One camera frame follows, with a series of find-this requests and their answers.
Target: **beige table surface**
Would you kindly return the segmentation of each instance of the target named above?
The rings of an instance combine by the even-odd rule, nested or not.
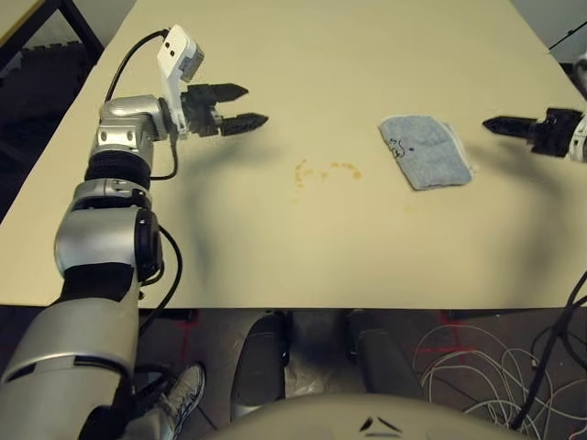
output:
[[[221,113],[271,119],[243,136],[190,137],[178,177],[152,184],[184,256],[171,306],[564,303],[587,267],[587,165],[530,154],[481,122],[585,103],[505,0],[137,2],[0,226],[0,303],[59,295],[53,237],[105,90],[132,44],[174,23],[206,53],[196,82],[250,89]],[[118,96],[161,92],[159,44],[129,63]],[[450,122],[473,182],[412,191],[377,129],[392,114]],[[171,167],[167,144],[155,164],[155,174]],[[171,284],[164,251],[165,279],[146,289],[144,307]]]

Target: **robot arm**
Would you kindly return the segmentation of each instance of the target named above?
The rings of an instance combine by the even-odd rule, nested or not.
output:
[[[151,211],[153,142],[177,130],[237,134],[267,118],[216,115],[216,102],[246,89],[194,85],[180,93],[204,54],[173,27],[158,60],[164,99],[108,101],[101,112],[84,180],[55,237],[60,298],[33,321],[0,379],[0,438],[115,438],[127,422],[138,342],[141,282],[161,267]]]

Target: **sneaker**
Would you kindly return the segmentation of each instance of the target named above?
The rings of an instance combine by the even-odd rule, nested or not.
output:
[[[205,370],[200,364],[185,370],[168,395],[161,396],[159,406],[171,419],[173,440],[182,431],[183,422],[202,400],[205,388]]]

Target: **floor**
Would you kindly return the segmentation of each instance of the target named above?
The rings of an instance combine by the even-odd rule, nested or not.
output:
[[[39,309],[34,308],[0,307],[0,370],[38,312]],[[421,372],[433,359],[457,349],[481,350],[499,359],[503,349],[498,343],[481,331],[469,328],[470,325],[491,332],[508,347],[528,350],[534,336],[552,323],[559,312],[559,309],[535,310],[460,321],[458,327],[438,330],[422,344],[417,352],[415,370]],[[204,363],[207,385],[201,409],[215,427],[221,428],[229,423],[232,376],[243,340],[255,320],[265,313],[247,309],[201,310],[195,324],[191,325],[160,319],[139,341],[137,362],[160,363],[176,372],[194,362]],[[447,315],[439,311],[380,310],[374,313],[409,358],[427,332],[449,322]],[[579,310],[570,330],[581,338],[587,335],[587,310]],[[538,353],[542,347],[537,345]],[[580,353],[584,356],[587,354],[585,348],[580,347]],[[532,378],[528,358],[516,357],[527,385]],[[454,364],[477,367],[497,383],[496,374],[488,364],[475,360],[473,356],[456,358]],[[573,380],[586,378],[585,372],[559,346],[548,364],[548,372],[555,389]],[[463,410],[475,401],[492,398],[489,386],[477,374],[459,369],[441,371],[437,376],[439,379],[433,382],[433,402]],[[500,394],[504,393],[503,387],[496,387]],[[358,368],[345,355],[341,312],[294,311],[291,361],[286,369],[286,395],[334,392],[363,392]],[[542,390],[540,396],[546,396],[546,390]],[[580,384],[565,390],[556,399],[555,406],[563,412],[586,414],[587,386]],[[548,438],[567,439],[583,426],[580,421],[573,422],[553,414]],[[202,438],[213,430],[200,412],[193,412],[183,426],[180,438]],[[573,440],[581,438],[587,438],[587,435],[575,436]]]

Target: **towel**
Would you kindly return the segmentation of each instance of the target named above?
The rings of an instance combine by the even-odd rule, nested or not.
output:
[[[390,116],[383,139],[415,190],[464,185],[473,178],[465,148],[449,124],[426,115]]]

